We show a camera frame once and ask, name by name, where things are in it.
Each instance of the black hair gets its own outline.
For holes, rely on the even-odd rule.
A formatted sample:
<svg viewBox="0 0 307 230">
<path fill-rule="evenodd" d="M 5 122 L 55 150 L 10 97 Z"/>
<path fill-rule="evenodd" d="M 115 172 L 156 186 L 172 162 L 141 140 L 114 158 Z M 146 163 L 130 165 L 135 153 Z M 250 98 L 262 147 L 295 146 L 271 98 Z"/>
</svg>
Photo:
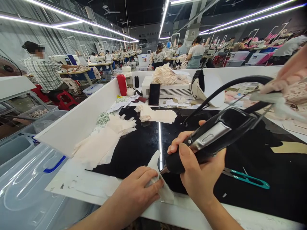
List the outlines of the black hair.
<svg viewBox="0 0 307 230">
<path fill-rule="evenodd" d="M 200 36 L 197 36 L 195 39 L 194 39 L 194 41 L 193 41 L 193 43 L 200 43 L 201 42 L 201 37 Z"/>
<path fill-rule="evenodd" d="M 163 49 L 163 44 L 162 42 L 158 42 L 158 45 L 157 45 L 157 50 L 156 50 L 156 54 L 160 53 Z"/>
<path fill-rule="evenodd" d="M 249 39 L 249 37 L 247 36 L 247 37 L 243 38 L 242 41 L 244 42 L 245 40 L 248 40 L 248 39 Z"/>
<path fill-rule="evenodd" d="M 35 51 L 43 51 L 44 47 L 39 46 L 38 44 L 30 41 L 26 41 L 22 46 L 22 48 L 26 49 L 28 53 L 35 54 Z"/>
</svg>

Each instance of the black work table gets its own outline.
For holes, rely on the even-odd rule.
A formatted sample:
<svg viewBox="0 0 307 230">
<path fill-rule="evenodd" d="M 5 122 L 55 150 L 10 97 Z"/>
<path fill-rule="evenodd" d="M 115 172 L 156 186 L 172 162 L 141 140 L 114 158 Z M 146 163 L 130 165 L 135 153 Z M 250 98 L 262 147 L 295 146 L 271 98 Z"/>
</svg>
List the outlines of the black work table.
<svg viewBox="0 0 307 230">
<path fill-rule="evenodd" d="M 181 123 L 193 110 L 172 109 L 178 117 L 175 123 L 166 124 L 140 122 L 139 114 L 134 109 L 134 106 L 128 106 L 121 110 L 120 115 L 125 114 L 127 120 L 135 117 L 137 130 L 121 137 L 111 163 L 98 166 L 93 169 L 94 172 L 124 179 L 136 168 L 148 164 L 152 155 L 159 149 L 160 141 L 162 159 L 160 159 L 161 164 L 158 162 L 158 166 L 161 170 L 172 140 L 182 131 L 197 129 L 199 120 L 208 120 L 219 112 L 203 110 L 190 119 L 188 127 L 183 127 Z M 292 153 L 274 153 L 271 148 L 282 146 L 282 141 L 304 143 L 264 118 L 254 130 L 247 132 L 229 146 L 225 167 L 243 173 L 244 167 L 248 175 L 266 181 L 270 189 L 262 189 L 222 174 L 214 188 L 217 199 L 225 204 L 305 223 L 307 155 L 296 153 L 295 150 Z M 163 177 L 174 192 L 186 194 L 179 175 L 166 173 Z"/>
</svg>

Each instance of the green-handled scissors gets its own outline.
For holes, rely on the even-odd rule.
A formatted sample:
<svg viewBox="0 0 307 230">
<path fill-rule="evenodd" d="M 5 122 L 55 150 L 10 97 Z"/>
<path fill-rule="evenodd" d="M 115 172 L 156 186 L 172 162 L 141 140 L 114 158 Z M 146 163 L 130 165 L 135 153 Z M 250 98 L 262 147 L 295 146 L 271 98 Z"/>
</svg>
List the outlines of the green-handled scissors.
<svg viewBox="0 0 307 230">
<path fill-rule="evenodd" d="M 270 189 L 267 182 L 229 168 L 224 168 L 223 174 L 264 189 Z"/>
</svg>

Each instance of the gray shirt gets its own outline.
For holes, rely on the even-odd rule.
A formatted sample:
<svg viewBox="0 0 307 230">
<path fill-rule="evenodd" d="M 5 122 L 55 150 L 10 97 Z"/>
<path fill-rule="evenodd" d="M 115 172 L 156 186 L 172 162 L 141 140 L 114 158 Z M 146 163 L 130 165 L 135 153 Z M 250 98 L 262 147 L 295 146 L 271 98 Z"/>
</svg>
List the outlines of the gray shirt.
<svg viewBox="0 0 307 230">
<path fill-rule="evenodd" d="M 182 45 L 180 46 L 178 49 L 177 49 L 177 54 L 179 56 L 183 55 L 183 54 L 186 54 L 187 52 L 187 49 L 186 49 L 186 46 Z"/>
</svg>

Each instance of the ceiling fan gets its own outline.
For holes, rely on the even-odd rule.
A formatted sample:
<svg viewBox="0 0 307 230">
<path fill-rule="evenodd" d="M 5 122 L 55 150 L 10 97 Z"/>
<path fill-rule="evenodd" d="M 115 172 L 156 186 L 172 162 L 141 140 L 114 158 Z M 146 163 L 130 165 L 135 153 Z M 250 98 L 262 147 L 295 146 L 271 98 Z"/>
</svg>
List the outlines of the ceiling fan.
<svg viewBox="0 0 307 230">
<path fill-rule="evenodd" d="M 112 13 L 120 13 L 120 11 L 110 11 L 110 9 L 108 9 L 107 5 L 104 5 L 102 8 L 106 11 L 106 13 L 104 15 L 112 14 Z"/>
<path fill-rule="evenodd" d="M 131 22 L 131 21 L 124 22 L 122 19 L 120 19 L 120 21 L 117 21 L 117 22 L 121 23 L 122 25 L 127 23 L 127 25 L 128 25 L 128 23 Z"/>
<path fill-rule="evenodd" d="M 236 4 L 238 4 L 239 2 L 243 2 L 245 0 L 241 0 L 241 1 L 238 1 L 236 2 L 236 0 L 234 0 L 234 3 L 230 3 L 230 4 L 225 4 L 225 5 L 222 5 L 222 6 L 227 6 L 227 5 L 231 5 L 232 7 L 236 6 Z"/>
</svg>

